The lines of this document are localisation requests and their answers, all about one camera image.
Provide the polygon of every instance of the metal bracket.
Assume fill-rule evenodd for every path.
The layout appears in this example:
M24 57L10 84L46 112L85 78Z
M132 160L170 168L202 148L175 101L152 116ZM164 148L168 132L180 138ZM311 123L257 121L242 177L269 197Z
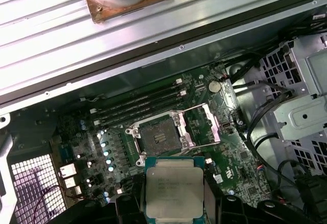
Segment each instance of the metal bracket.
M298 140L318 133L327 123L327 96L302 96L279 105L274 115L284 140Z
M12 137L9 135L6 138L4 145L0 148L0 177L4 183L5 195L0 196L0 220L1 223L9 223L11 216L15 210L17 197L11 180L7 156L13 146Z
M0 116L0 129L3 129L10 123L10 114L4 114Z

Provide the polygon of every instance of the ram slot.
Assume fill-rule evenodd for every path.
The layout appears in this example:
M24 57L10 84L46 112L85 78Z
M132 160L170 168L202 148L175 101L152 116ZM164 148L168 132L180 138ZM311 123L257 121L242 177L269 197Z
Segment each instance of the ram slot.
M145 99L152 98L152 97L161 97L165 96L166 94L171 93L172 91L178 92L180 84L169 84L167 86L160 87L156 90L151 90L142 94L138 94L136 96L131 96L127 99L122 101L116 102L114 104L102 104L104 107L110 107L109 109L102 109L102 108L95 108L97 110L97 114L106 114L108 112L114 111L116 109L124 109L129 106L133 106L134 103L142 102Z
M148 106L153 106L157 102L168 101L168 100L170 100L170 99L172 99L174 97L178 97L178 95L179 95L179 93L174 92L174 93L168 94L167 96L161 96L161 97L155 98L155 99L150 100L150 101L142 101L140 103L133 104L132 107L128 107L128 109L126 109L126 110L115 111L115 112L113 112L111 114L103 114L104 116L101 116L101 117L97 116L96 120L104 121L104 120L107 120L107 119L122 117L122 116L124 116L126 114L131 113L131 111L133 111L135 109L139 110L139 109L146 108Z
M119 118L119 119L115 119L114 121L108 121L104 124L101 124L104 128L110 128L110 127L113 127L113 126L116 126L116 125L121 125L121 124L124 124L126 122L129 122L129 121L134 121L134 120L137 120L137 119L141 119L143 117L149 117L151 116L152 114L157 114L157 113L160 113L160 111L167 111L169 108L174 108L176 107L178 104L182 103L183 102L183 99L178 97L176 98L174 101L171 101L169 103L162 103L162 104L158 104L152 108L147 108L147 109L144 109L144 110L141 110L141 111L138 111L134 114L132 114L131 116L127 117L127 118Z

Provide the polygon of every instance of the black cable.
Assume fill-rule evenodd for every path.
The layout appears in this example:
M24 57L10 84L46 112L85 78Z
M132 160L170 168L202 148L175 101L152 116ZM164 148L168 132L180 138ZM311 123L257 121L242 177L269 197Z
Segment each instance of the black cable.
M288 96L289 95L287 93L280 94L280 96L278 96L272 102L268 103L260 112L257 113L256 117L253 119L252 123L250 124L250 126L248 128L248 133L247 133L247 136L246 136L246 138L244 140L244 143L247 146L247 148L252 152L252 154L254 156L256 156L268 170L270 170L271 172L273 172L277 176L280 176L283 180L285 180L291 186L296 187L296 185L295 185L294 182L292 182L289 178L287 178L286 176L282 175L280 172L278 172L276 169L274 169L270 164L268 164L268 162L257 152L257 150L255 149L255 147L254 147L254 145L252 143L252 140L251 140L251 134L252 134L254 128L256 127L256 125L261 120L261 118L269 110L271 110L273 107L275 107L279 103L285 101L288 98Z
M259 80L259 81L251 81L251 82L248 82L248 83L245 83L245 84L242 84L242 85L234 85L233 88L234 89L240 89L240 88L246 88L246 87L251 87L253 85L256 85L256 84L264 84L264 85L267 85L269 86L270 88L273 88L275 90L279 90L279 91L287 91L287 89L285 89L284 87L281 87L281 86L278 86L278 85L274 85L274 84L271 84L267 81L263 81L263 80Z
M257 142L257 144L254 146L255 149L257 150L258 147L259 147L259 146L260 146L264 141L266 141L266 140L268 140L268 139L270 139L270 138L278 138L278 134L277 134L277 133L273 133L273 134L270 134L270 135L266 135L266 136L264 136L264 137L261 138L261 139Z
M251 118L251 121L250 121L250 124L252 123L253 119L256 117L256 114L263 108L265 107L268 103L272 102L273 99L268 99L265 103L261 104L260 106L258 106L256 108L256 110L254 111L253 115L252 115L252 118Z
M309 171L309 170L308 170L304 165L302 165L301 163L299 163L298 161L293 160L293 159L287 159L287 160L282 161L282 162L279 164L277 171L280 172L280 173L282 173L282 172L283 172L283 168L284 168L284 166L285 166L287 163L293 163L293 164L296 164L296 165L300 166L306 174L311 174L310 171ZM280 177L278 177L278 180L277 180L277 186L279 187L279 186L281 185L281 183L282 183L282 180L281 180Z
M44 198L44 196L45 196L47 193L51 192L53 189L57 188L57 187L59 187L60 189L63 190L64 196L66 196L66 197L74 198L74 199L79 198L79 199L82 199L82 200L85 199L85 198L83 198L83 197L69 196L69 195L66 194L65 189L64 189L62 186L60 186L60 185L53 185L53 186L49 187L49 189L47 189L47 190L44 192L44 194L41 195L41 197L39 198L38 202L36 203L35 208L34 208L33 218L32 218L32 224L35 224L37 207L38 207L39 204L41 203L41 201L42 201L42 199Z
M246 88L246 87L250 87L252 85L255 85L255 81L251 81L242 85L233 85L233 89L240 89L240 88Z

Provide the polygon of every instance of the silver sheet metal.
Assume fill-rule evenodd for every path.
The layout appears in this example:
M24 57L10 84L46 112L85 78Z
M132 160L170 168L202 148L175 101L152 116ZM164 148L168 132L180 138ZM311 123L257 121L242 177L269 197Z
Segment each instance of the silver sheet metal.
M0 95L277 0L168 0L93 24L85 0L0 0Z

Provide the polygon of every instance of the screw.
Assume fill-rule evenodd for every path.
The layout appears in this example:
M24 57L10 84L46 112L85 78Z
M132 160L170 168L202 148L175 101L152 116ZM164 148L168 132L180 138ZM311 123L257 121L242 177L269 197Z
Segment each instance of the screw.
M231 202L234 202L234 201L236 201L236 198L234 196L228 196L227 200L231 201Z
M272 203L272 202L265 202L265 206L268 207L268 208L274 208L275 204Z

